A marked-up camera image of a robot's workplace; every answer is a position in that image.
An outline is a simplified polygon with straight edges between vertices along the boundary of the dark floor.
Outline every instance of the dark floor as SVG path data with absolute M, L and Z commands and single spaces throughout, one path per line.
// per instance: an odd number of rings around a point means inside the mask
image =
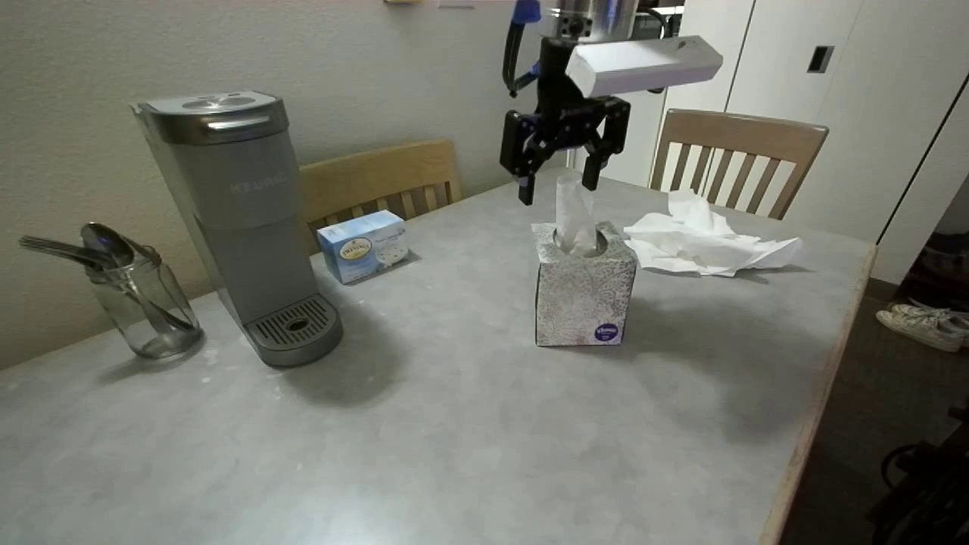
M 894 301 L 869 286 L 840 381 L 805 467 L 786 545 L 867 545 L 863 519 L 881 498 L 881 457 L 953 430 L 950 406 L 969 396 L 969 352 L 942 354 L 886 331 L 874 308 Z

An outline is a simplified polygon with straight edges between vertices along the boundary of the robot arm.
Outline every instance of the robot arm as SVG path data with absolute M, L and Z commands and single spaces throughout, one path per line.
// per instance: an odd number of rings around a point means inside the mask
M 667 46 L 673 55 L 637 50 L 637 42 L 582 46 L 582 39 L 597 32 L 590 11 L 609 14 L 619 3 L 628 0 L 606 0 L 606 5 L 558 0 L 556 29 L 551 38 L 543 38 L 543 59 L 519 79 L 515 60 L 521 32 L 528 24 L 540 20 L 543 5 L 540 0 L 519 0 L 515 5 L 502 79 L 511 98 L 535 82 L 540 104 L 531 116 L 515 110 L 505 116 L 501 163 L 521 180 L 519 200 L 528 206 L 534 204 L 535 172 L 565 148 L 588 148 L 582 185 L 588 190 L 599 185 L 599 171 L 613 154 L 624 153 L 630 124 L 630 104 L 609 94 L 698 82 L 708 79 L 720 67 L 720 59 L 704 39 L 699 42 L 712 59 L 699 60 L 698 53 L 685 55 L 681 42 L 673 50 Z

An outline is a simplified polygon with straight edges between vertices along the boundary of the coffee maker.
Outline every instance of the coffee maker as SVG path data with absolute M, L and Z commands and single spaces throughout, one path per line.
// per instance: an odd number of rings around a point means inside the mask
M 163 183 L 218 278 L 218 295 L 271 367 L 300 367 L 343 338 L 317 295 L 296 217 L 296 158 L 271 94 L 133 104 Z

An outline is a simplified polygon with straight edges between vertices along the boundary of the coffee maker drip tray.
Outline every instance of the coffee maker drip tray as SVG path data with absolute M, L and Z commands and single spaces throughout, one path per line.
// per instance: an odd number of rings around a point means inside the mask
M 302 367 L 330 354 L 343 338 L 335 308 L 324 298 L 306 298 L 245 323 L 249 338 L 271 367 Z

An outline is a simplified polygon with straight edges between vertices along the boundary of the cabinet handle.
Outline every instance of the cabinet handle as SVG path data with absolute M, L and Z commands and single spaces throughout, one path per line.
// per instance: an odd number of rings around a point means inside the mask
M 809 73 L 827 73 L 829 59 L 835 55 L 835 46 L 819 46 L 809 65 Z

